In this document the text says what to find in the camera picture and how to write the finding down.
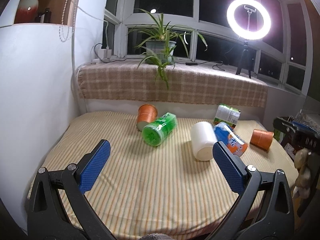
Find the orange cup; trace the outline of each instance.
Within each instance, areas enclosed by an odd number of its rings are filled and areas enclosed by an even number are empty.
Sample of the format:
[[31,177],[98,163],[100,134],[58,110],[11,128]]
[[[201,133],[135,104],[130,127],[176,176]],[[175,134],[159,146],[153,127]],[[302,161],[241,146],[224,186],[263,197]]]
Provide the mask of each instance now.
[[148,124],[153,122],[158,116],[158,110],[154,105],[146,104],[140,106],[138,110],[137,128],[139,131]]
[[250,143],[264,150],[269,150],[273,139],[273,132],[254,129]]

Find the white cup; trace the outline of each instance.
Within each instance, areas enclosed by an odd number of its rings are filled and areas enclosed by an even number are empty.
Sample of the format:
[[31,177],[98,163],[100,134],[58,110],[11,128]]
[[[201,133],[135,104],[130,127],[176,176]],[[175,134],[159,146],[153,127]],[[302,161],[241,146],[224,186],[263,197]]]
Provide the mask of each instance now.
[[199,122],[190,130],[193,155],[197,160],[209,161],[213,159],[212,148],[218,141],[213,127],[208,122]]

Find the gray plant pot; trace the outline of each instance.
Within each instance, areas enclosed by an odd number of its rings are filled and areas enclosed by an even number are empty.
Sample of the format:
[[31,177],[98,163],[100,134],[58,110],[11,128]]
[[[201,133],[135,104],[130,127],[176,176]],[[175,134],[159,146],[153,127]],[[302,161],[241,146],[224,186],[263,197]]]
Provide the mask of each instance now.
[[[169,48],[172,48],[173,46],[175,46],[177,43],[175,41],[169,41]],[[163,54],[162,54],[162,50],[164,50],[164,46],[165,46],[165,41],[157,41],[157,40],[153,40],[153,41],[146,41],[146,47],[148,49],[151,49],[154,53],[156,53],[157,55],[159,55],[160,59],[162,62],[172,62],[172,57],[168,57],[168,59],[165,59]]]

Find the red vase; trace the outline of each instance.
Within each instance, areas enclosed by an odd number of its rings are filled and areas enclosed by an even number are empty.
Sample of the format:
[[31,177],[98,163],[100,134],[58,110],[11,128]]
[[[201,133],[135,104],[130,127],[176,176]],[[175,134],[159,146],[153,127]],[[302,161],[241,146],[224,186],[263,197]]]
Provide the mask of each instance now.
[[38,0],[20,0],[14,23],[34,22],[38,5]]

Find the green plastic bottle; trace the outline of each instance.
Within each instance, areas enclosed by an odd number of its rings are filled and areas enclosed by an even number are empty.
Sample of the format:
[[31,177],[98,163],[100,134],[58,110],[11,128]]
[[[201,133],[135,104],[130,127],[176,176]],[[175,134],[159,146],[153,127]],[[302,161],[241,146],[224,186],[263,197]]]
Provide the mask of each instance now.
[[177,126],[177,117],[174,114],[166,113],[159,119],[149,123],[142,129],[142,137],[150,146],[158,146],[167,138]]

